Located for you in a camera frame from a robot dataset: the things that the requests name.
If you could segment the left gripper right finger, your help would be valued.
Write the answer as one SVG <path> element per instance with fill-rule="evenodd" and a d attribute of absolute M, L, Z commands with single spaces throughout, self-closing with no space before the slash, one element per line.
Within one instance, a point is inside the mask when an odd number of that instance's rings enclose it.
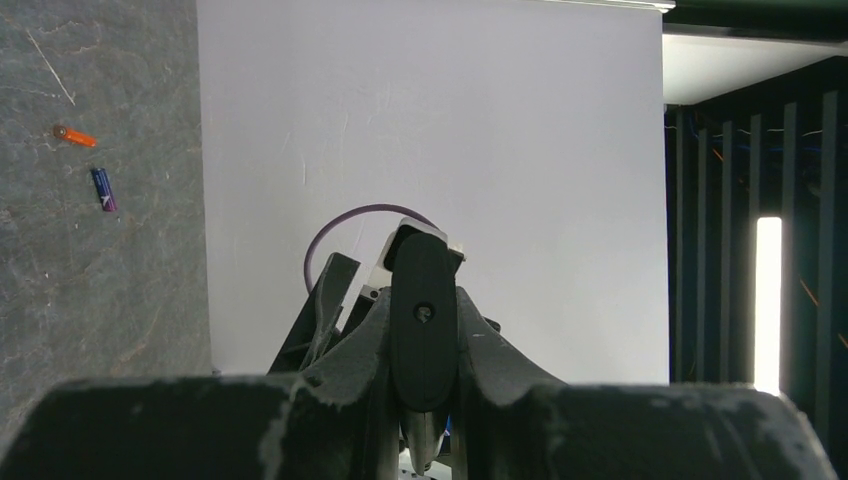
<path fill-rule="evenodd" d="M 457 479 L 832 479 L 807 418 L 743 385 L 569 385 L 457 290 Z"/>

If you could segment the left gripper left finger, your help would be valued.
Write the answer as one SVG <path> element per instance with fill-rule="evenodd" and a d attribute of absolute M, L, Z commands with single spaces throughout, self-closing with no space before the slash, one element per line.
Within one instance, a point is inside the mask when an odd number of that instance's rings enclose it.
<path fill-rule="evenodd" d="M 300 372 L 62 384 L 28 416 L 5 479 L 389 479 L 391 294 Z"/>

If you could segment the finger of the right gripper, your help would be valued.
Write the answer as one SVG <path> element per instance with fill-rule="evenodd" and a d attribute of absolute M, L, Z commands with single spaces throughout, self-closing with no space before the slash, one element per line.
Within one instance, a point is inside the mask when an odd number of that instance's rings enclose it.
<path fill-rule="evenodd" d="M 268 374 L 300 372 L 325 355 L 337 334 L 342 304 L 359 266 L 343 254 L 330 255 Z"/>

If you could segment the black remote control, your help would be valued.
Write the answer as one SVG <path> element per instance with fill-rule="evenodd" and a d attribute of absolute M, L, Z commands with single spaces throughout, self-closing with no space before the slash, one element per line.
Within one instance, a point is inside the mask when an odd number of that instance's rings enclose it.
<path fill-rule="evenodd" d="M 400 245 L 390 287 L 390 366 L 410 462 L 438 455 L 457 375 L 458 308 L 446 243 L 416 233 Z"/>

